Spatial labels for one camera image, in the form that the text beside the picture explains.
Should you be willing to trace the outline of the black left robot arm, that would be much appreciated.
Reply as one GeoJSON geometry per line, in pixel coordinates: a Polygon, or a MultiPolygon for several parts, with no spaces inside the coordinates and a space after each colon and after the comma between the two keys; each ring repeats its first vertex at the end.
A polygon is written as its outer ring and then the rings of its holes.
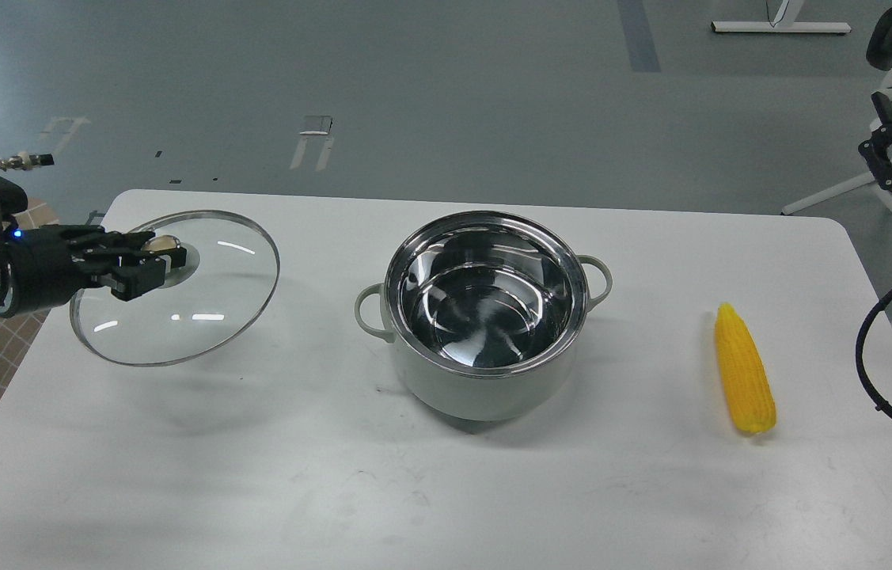
{"type": "Polygon", "coordinates": [[[54,165],[50,153],[0,158],[0,318],[65,306],[77,293],[105,288],[131,302],[163,288],[192,266],[192,248],[152,230],[108,231],[101,225],[43,225],[25,230],[17,216],[28,196],[4,172],[54,165]]]}

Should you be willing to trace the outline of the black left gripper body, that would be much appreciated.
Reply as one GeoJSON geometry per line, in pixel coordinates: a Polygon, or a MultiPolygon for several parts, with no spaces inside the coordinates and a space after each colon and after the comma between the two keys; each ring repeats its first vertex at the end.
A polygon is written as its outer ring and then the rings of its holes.
{"type": "Polygon", "coordinates": [[[38,313],[63,306],[80,290],[94,288],[97,278],[84,252],[102,245],[102,226],[41,226],[16,230],[6,242],[8,281],[0,317],[38,313]]]}

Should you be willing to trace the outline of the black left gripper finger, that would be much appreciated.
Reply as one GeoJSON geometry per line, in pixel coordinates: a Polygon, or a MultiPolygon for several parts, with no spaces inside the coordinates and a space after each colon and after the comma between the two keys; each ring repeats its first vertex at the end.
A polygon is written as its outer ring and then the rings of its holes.
{"type": "Polygon", "coordinates": [[[121,302],[131,302],[162,286],[168,270],[163,257],[117,257],[97,277],[97,284],[121,302]]]}
{"type": "Polygon", "coordinates": [[[135,268],[163,262],[166,270],[184,269],[188,250],[177,237],[155,231],[106,232],[101,246],[101,264],[106,269],[135,268]]]}

